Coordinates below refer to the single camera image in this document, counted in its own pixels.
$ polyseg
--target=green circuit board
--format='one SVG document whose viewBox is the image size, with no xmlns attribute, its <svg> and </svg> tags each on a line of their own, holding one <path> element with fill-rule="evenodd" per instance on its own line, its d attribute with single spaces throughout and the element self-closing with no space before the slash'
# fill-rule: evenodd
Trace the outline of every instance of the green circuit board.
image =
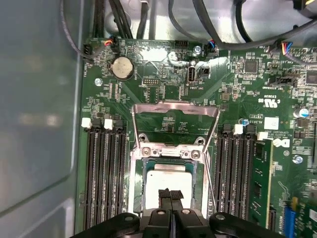
<svg viewBox="0 0 317 238">
<path fill-rule="evenodd" d="M 95 50 L 105 40 L 91 39 L 87 45 Z M 75 232 L 131 211 L 130 189 L 135 190 L 133 200 L 142 202 L 143 167 L 139 164 L 137 172 L 129 169 L 130 152 L 136 146 L 131 108 L 172 101 L 220 110 L 208 147 L 217 210 L 284 234 L 285 207 L 291 206 L 293 197 L 307 202 L 316 188 L 317 67 L 297 65 L 268 47 L 218 51 L 187 41 L 120 39 L 118 43 L 120 53 L 106 47 L 93 62 L 84 63 L 81 119 L 90 119 L 92 127 L 81 128 L 80 133 Z M 199 55 L 193 52 L 195 46 L 202 49 Z M 316 61 L 315 48 L 290 51 Z M 133 64 L 127 79 L 113 74 L 118 57 Z M 194 77 L 189 79 L 190 67 Z M 309 115 L 299 117 L 300 109 L 307 109 Z M 249 125 L 236 134 L 241 119 Z M 106 120 L 119 133 L 104 133 Z M 137 114 L 136 122 L 149 141 L 178 145 L 206 138 L 215 120 L 170 110 Z M 105 154 L 115 159 L 107 161 Z M 195 172 L 198 180 L 203 168 Z M 138 180 L 131 187 L 135 174 Z M 202 191 L 197 191 L 195 208 L 200 209 Z M 206 206 L 209 216 L 213 213 L 210 191 Z M 134 207 L 138 207 L 132 208 L 134 212 L 142 210 L 141 204 Z"/>
</svg>

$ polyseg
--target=gray cable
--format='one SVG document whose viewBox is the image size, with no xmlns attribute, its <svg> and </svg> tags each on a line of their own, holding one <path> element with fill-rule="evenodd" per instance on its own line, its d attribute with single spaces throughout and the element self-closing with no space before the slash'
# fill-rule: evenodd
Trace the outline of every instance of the gray cable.
<svg viewBox="0 0 317 238">
<path fill-rule="evenodd" d="M 215 27 L 213 26 L 208 12 L 206 10 L 206 6 L 204 4 L 203 0 L 192 0 L 194 4 L 195 11 L 203 25 L 203 27 L 206 29 L 206 31 L 210 34 L 212 39 L 215 41 L 215 43 L 218 45 L 220 49 L 225 49 L 225 50 L 247 50 L 251 48 L 256 48 L 259 46 L 266 46 L 266 45 L 272 45 L 275 43 L 277 40 L 285 40 L 289 39 L 299 33 L 302 33 L 303 31 L 317 25 L 317 19 L 312 20 L 310 22 L 307 22 L 306 24 L 297 27 L 293 30 L 290 30 L 288 32 L 285 32 L 283 34 L 273 36 L 264 40 L 260 41 L 253 41 L 253 42 L 247 42 L 247 43 L 225 43 L 223 42 L 219 35 L 217 34 L 217 31 Z"/>
<path fill-rule="evenodd" d="M 168 17 L 169 17 L 169 20 L 171 21 L 171 23 L 173 24 L 173 26 L 175 27 L 175 29 L 177 31 L 179 31 L 180 33 L 182 33 L 184 36 L 187 36 L 188 38 L 190 38 L 190 39 L 192 39 L 194 41 L 198 41 L 198 42 L 201 42 L 203 44 L 207 44 L 208 40 L 202 39 L 202 38 L 198 38 L 198 37 L 188 33 L 187 31 L 184 30 L 183 27 L 181 27 L 178 24 L 177 20 L 174 17 L 174 14 L 173 14 L 173 5 L 174 5 L 174 0 L 169 0 L 168 1 Z"/>
<path fill-rule="evenodd" d="M 287 57 L 289 60 L 291 60 L 291 61 L 293 61 L 293 62 L 295 62 L 295 63 L 301 64 L 301 65 L 317 66 L 317 62 L 305 62 L 305 61 L 303 61 L 303 60 L 301 60 L 301 59 L 296 58 L 295 56 L 293 56 L 293 55 L 291 55 L 291 54 L 289 54 L 289 53 L 287 53 L 287 54 L 285 55 L 285 57 Z"/>
<path fill-rule="evenodd" d="M 66 23 L 66 19 L 65 19 L 65 13 L 64 13 L 64 0 L 60 0 L 60 9 L 59 9 L 59 13 L 60 13 L 60 17 L 61 17 L 61 22 L 62 22 L 62 26 L 63 26 L 63 30 L 64 33 L 66 35 L 66 38 L 68 40 L 68 42 L 70 43 L 71 47 L 82 57 L 87 58 L 87 59 L 94 59 L 96 56 L 98 56 L 101 51 L 103 51 L 103 49 L 105 48 L 105 45 L 102 44 L 96 51 L 94 54 L 92 55 L 88 55 L 83 53 L 80 49 L 78 49 L 78 47 L 76 46 L 76 44 L 74 43 L 73 39 L 71 38 L 71 35 L 69 33 L 68 27 L 67 27 L 67 23 Z"/>
</svg>

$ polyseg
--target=black cable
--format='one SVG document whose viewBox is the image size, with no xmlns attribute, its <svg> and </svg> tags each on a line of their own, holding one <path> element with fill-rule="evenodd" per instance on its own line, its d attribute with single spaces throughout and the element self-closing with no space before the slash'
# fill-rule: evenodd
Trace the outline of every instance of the black cable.
<svg viewBox="0 0 317 238">
<path fill-rule="evenodd" d="M 141 4 L 141 17 L 140 17 L 140 24 L 137 31 L 137 39 L 143 39 L 145 27 L 148 20 L 148 11 L 149 11 L 148 3 L 143 2 Z"/>
<path fill-rule="evenodd" d="M 247 42 L 247 43 L 224 43 L 220 39 L 219 35 L 217 34 L 216 29 L 214 28 L 209 15 L 207 13 L 205 4 L 203 0 L 193 0 L 194 8 L 195 11 L 203 25 L 203 27 L 206 29 L 206 31 L 210 34 L 210 36 L 213 38 L 213 40 L 216 42 L 218 47 L 220 49 L 225 49 L 225 50 L 247 50 L 250 48 L 255 48 L 259 46 L 265 46 L 265 45 L 271 45 L 277 40 L 284 40 L 291 38 L 299 33 L 302 33 L 303 31 L 315 26 L 317 24 L 317 19 L 314 19 L 300 27 L 297 27 L 293 30 L 290 30 L 288 32 L 285 32 L 283 34 L 270 37 L 264 40 L 260 41 L 253 41 L 253 42 Z"/>
<path fill-rule="evenodd" d="M 104 44 L 102 44 L 98 49 L 96 49 L 95 53 L 92 55 L 88 55 L 83 53 L 80 49 L 78 49 L 78 47 L 76 46 L 76 44 L 74 43 L 73 39 L 71 38 L 71 35 L 69 33 L 68 27 L 67 27 L 67 23 L 66 23 L 66 19 L 65 19 L 65 13 L 64 13 L 64 0 L 60 0 L 60 6 L 59 6 L 59 13 L 60 13 L 60 18 L 61 18 L 61 22 L 62 22 L 62 26 L 63 26 L 63 30 L 64 33 L 66 35 L 66 38 L 68 40 L 68 42 L 70 43 L 70 45 L 72 46 L 72 48 L 82 57 L 87 58 L 87 59 L 94 59 L 95 57 L 97 57 L 101 51 L 103 51 L 103 49 L 106 47 Z"/>
<path fill-rule="evenodd" d="M 243 5 L 243 1 L 239 1 L 236 4 L 236 23 L 237 23 L 237 27 L 238 27 L 238 31 L 240 33 L 240 35 L 242 36 L 243 40 L 245 40 L 245 42 L 251 42 L 251 38 L 248 35 L 248 33 L 246 32 L 246 29 L 244 28 L 243 22 L 242 22 L 242 5 Z"/>
<path fill-rule="evenodd" d="M 122 4 L 121 4 L 120 0 L 115 0 L 114 3 L 116 5 L 116 9 L 118 11 L 119 17 L 122 20 L 123 29 L 124 29 L 124 32 L 125 32 L 127 38 L 128 39 L 133 39 L 127 15 L 125 14 L 125 11 L 124 11 L 124 9 L 122 7 Z"/>
<path fill-rule="evenodd" d="M 198 41 L 198 42 L 201 42 L 203 44 L 206 44 L 208 42 L 208 40 L 206 39 L 202 39 L 202 38 L 198 38 L 190 33 L 188 33 L 187 31 L 184 30 L 183 27 L 181 27 L 177 20 L 175 19 L 174 17 L 174 14 L 173 14 L 173 5 L 174 5 L 174 0 L 169 0 L 168 1 L 168 17 L 169 17 L 169 20 L 171 21 L 171 23 L 173 24 L 173 26 L 175 27 L 175 29 L 177 31 L 179 31 L 180 33 L 182 33 L 184 36 L 194 40 L 194 41 Z"/>
<path fill-rule="evenodd" d="M 111 10 L 113 13 L 115 23 L 117 24 L 117 27 L 118 27 L 119 35 L 121 36 L 121 38 L 126 38 L 124 29 L 123 29 L 123 25 L 122 25 L 122 21 L 121 21 L 121 18 L 119 16 L 116 5 L 114 3 L 114 0 L 109 0 L 109 3 L 110 3 L 110 7 L 111 7 Z"/>
<path fill-rule="evenodd" d="M 105 21 L 105 2 L 103 0 L 95 0 L 94 25 L 93 25 L 94 38 L 105 37 L 104 21 Z"/>
</svg>

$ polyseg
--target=mounting screw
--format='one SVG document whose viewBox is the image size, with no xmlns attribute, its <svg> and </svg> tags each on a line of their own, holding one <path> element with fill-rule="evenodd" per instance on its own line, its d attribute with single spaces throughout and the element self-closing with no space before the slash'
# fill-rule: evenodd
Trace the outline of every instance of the mounting screw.
<svg viewBox="0 0 317 238">
<path fill-rule="evenodd" d="M 96 78 L 95 79 L 95 85 L 100 87 L 103 84 L 103 80 L 101 78 Z"/>
<path fill-rule="evenodd" d="M 150 156 L 150 154 L 151 154 L 151 149 L 149 147 L 144 147 L 142 149 L 142 155 L 143 156 Z"/>
<path fill-rule="evenodd" d="M 190 155 L 193 160 L 197 160 L 200 158 L 200 152 L 198 150 L 193 150 Z"/>
<path fill-rule="evenodd" d="M 216 218 L 217 218 L 218 220 L 224 220 L 224 219 L 226 219 L 226 218 L 224 217 L 224 215 L 222 215 L 222 214 L 216 215 Z"/>
<path fill-rule="evenodd" d="M 182 211 L 182 213 L 187 215 L 187 214 L 189 214 L 189 213 L 190 213 L 190 211 L 189 211 L 189 210 L 187 210 L 187 209 L 184 209 L 184 210 Z"/>
<path fill-rule="evenodd" d="M 293 162 L 295 163 L 295 164 L 301 164 L 302 162 L 303 162 L 303 157 L 301 157 L 301 156 L 299 156 L 299 155 L 295 155 L 294 157 L 293 157 Z"/>
<path fill-rule="evenodd" d="M 202 48 L 200 46 L 195 46 L 193 48 L 193 52 L 196 54 L 196 55 L 200 55 L 202 53 Z"/>
<path fill-rule="evenodd" d="M 190 66 L 195 66 L 196 65 L 196 61 L 194 61 L 194 60 L 192 60 L 192 61 L 190 61 Z"/>
</svg>

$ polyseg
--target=white label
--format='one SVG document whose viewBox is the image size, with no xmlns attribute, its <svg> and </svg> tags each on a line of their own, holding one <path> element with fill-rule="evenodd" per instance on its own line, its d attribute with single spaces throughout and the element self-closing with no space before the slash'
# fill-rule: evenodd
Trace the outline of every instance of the white label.
<svg viewBox="0 0 317 238">
<path fill-rule="evenodd" d="M 315 222 L 317 222 L 317 212 L 315 212 L 314 210 L 309 210 L 309 217 L 313 219 Z"/>
<path fill-rule="evenodd" d="M 279 118 L 264 118 L 264 130 L 278 130 Z"/>
</svg>

